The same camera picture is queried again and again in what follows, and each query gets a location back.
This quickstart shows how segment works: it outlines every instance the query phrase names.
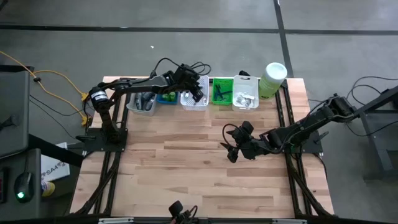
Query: white bin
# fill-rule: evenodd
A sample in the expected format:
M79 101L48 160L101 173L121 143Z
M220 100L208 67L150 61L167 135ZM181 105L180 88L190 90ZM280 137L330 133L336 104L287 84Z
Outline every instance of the white bin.
M242 107L240 103L236 102L238 93L248 93L254 96L254 103L249 107ZM240 112L252 112L259 106L259 81L256 77L247 77L236 75L234 77L232 110Z
M126 105L126 107L127 107L127 109L131 110L135 114L144 115L144 116L153 116L155 113L155 107L156 107L156 96L157 95L155 95L154 104L152 105L152 108L149 111L138 110L136 108L136 94L135 93L131 93L130 102Z
M202 75L198 82L199 86L202 87L201 91L203 92L203 97L198 103L196 103L195 100L193 100L191 93L188 94L188 97L185 97L185 92L183 92L180 97L180 102L182 108L185 110L205 111L207 105L209 105L209 76Z

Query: concrete floor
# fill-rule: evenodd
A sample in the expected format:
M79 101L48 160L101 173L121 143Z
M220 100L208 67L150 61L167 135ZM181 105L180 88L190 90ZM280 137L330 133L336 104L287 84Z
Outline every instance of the concrete floor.
M280 0L280 6L286 29L398 30L395 0ZM0 23L278 28L272 0L12 0L0 12ZM308 97L317 100L333 93L346 95L353 82L366 75L398 78L397 41L396 35L287 35L294 77L304 78ZM200 60L212 66L212 76L226 77L240 70L259 77L269 62L284 62L279 34L1 30L0 50L36 70L67 74L81 90L89 90L105 75L148 75L162 57L183 63ZM0 57L2 63L13 64ZM167 63L159 67L159 71L168 69L174 68ZM41 77L50 91L80 105L79 95L63 78ZM398 84L363 83L381 91ZM64 113L73 112L35 83L31 94ZM366 102L377 93L358 88L356 95ZM78 115L49 113L72 135L83 134ZM48 123L43 125L41 119ZM352 126L364 133L359 122ZM322 131L330 132L322 144L335 213L344 218L397 222L398 183L365 183L362 179L374 169L367 138L354 136L343 124L331 123ZM76 142L34 105L30 107L30 132L53 143ZM61 213L67 200L65 196L52 215Z

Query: computer mouse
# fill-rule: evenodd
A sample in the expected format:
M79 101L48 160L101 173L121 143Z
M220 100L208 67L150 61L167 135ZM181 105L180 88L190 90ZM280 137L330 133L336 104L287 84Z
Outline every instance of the computer mouse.
M31 172L21 173L14 182L14 193L19 203L32 200L34 195L33 174Z

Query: blue object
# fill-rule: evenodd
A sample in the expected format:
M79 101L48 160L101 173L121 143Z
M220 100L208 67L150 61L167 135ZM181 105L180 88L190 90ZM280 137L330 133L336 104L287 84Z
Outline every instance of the blue object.
M162 103L162 104L177 105L177 103L178 103L178 92L175 92L175 101L167 101L167 100L164 100L164 99L162 98L162 95L161 95L161 94L158 94L158 95L156 96L156 101L157 101L158 103Z

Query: yellow cable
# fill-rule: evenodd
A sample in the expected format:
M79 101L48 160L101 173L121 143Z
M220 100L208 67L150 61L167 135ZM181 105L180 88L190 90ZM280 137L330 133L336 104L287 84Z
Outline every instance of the yellow cable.
M54 74L57 74L57 75L62 76L62 77L65 78L66 80L68 80L68 82L75 88L75 90L76 90L77 92L80 93L80 95L81 95L81 100L82 100L82 101L84 101L84 100L86 99L86 97L88 96L87 93L83 93L82 91L80 91L80 90L76 87L76 85L73 84L73 82L72 82L66 75L64 75L64 74L62 74L62 73L60 73L60 72L56 72L56 71L53 71L53 70L39 70L39 71L34 72L33 74L36 75L36 74L38 74L38 73L43 73L43 72L54 73Z
M15 62L18 63L20 66L22 66L25 70L27 70L27 71L30 73L30 75L32 75L34 78L36 78L36 75L35 75L32 71L30 71L27 67L25 67L25 65L23 65L22 63L20 63L18 60L16 60L15 58L11 57L10 55L8 55L8 54L6 54L6 53L4 53L4 52L2 52L2 51L0 51L0 54L3 54L3 55L5 55L6 57L8 57L9 59L15 61ZM81 118L82 118L82 120L83 120L83 122L81 123L81 125L86 125L86 123L87 123L87 117L84 116L84 115L80 112L80 110L79 110L78 108L76 108L75 105L73 105L73 104L72 104L71 102L69 102L68 100L62 98L61 96L58 96L58 95L56 95L56 94L54 94L54 93L51 93L51 92L47 91L47 90L44 88L44 86L43 86L43 84L42 84L41 82L38 82L38 84L39 84L40 87L44 90L44 92L46 92L46 93L48 93L49 95L52 95L52 96L54 96L54 97L56 97L56 98L58 98L58 99L60 99L60 100L62 100L62 101L64 101L64 102L68 103L73 109L75 109L77 112L79 112L79 114L80 114L80 116L81 116Z

